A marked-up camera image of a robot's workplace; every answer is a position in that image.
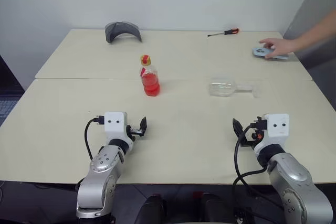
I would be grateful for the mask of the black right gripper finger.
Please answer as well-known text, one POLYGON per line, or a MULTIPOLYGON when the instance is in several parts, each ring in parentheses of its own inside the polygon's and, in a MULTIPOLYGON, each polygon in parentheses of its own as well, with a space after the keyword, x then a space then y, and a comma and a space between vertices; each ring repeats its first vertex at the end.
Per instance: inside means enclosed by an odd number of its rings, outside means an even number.
POLYGON ((237 119, 233 119, 233 130, 238 138, 244 132, 243 126, 237 119))

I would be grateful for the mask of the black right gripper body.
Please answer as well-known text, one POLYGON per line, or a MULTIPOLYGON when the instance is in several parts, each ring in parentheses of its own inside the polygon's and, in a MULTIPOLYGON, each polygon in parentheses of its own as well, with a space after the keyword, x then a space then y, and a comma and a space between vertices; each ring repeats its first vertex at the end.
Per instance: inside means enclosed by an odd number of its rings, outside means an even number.
POLYGON ((243 132, 239 135, 239 145, 242 147, 254 147, 260 142, 260 131, 253 129, 251 134, 251 140, 247 139, 247 132, 251 130, 251 127, 246 127, 243 132))

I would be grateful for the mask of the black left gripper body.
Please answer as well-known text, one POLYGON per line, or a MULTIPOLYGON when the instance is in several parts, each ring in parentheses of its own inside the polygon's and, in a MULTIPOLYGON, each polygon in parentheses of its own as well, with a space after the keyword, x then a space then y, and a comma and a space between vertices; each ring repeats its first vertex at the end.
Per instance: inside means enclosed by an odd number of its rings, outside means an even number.
POLYGON ((132 129, 130 125, 126 126, 127 136, 132 140, 136 140, 136 136, 142 137, 144 135, 144 128, 132 129))

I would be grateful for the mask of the person's bare hand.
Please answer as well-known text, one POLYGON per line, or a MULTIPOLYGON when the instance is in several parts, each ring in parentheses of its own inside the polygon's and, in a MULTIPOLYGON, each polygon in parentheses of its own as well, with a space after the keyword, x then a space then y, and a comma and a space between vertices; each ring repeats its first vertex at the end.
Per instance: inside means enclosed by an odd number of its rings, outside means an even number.
POLYGON ((265 58, 270 59, 275 56, 285 55, 290 52, 294 52, 296 48, 295 40, 287 39, 277 39, 277 38, 266 38, 259 41, 260 44, 263 44, 265 48, 272 49, 271 53, 268 53, 265 58))

